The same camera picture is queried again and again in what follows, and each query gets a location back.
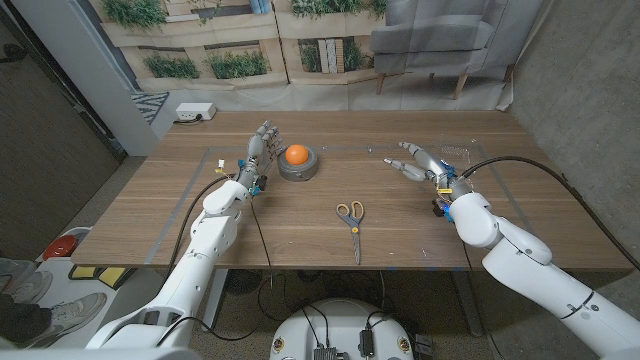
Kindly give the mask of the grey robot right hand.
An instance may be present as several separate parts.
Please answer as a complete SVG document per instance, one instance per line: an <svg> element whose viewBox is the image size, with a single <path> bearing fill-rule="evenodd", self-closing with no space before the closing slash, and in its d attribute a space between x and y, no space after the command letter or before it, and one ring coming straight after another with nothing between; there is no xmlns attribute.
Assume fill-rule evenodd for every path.
<svg viewBox="0 0 640 360"><path fill-rule="evenodd" d="M416 182L429 181L433 183L436 191L451 202L463 195L472 193L472 189L464 179L460 180L454 176L453 168L448 163L437 159L416 144L400 142L399 146L411 154L417 165L403 163L391 158L385 158L384 162L400 171L408 179Z"/></svg>

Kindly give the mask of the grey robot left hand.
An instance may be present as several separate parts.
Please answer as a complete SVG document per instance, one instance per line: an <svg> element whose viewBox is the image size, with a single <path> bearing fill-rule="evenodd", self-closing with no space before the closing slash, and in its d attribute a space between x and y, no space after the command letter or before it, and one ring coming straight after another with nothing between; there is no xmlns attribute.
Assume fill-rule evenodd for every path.
<svg viewBox="0 0 640 360"><path fill-rule="evenodd" d="M271 164L284 151L281 143L278 127L266 120L249 139L246 159L233 180L252 192L258 179L267 175Z"/></svg>

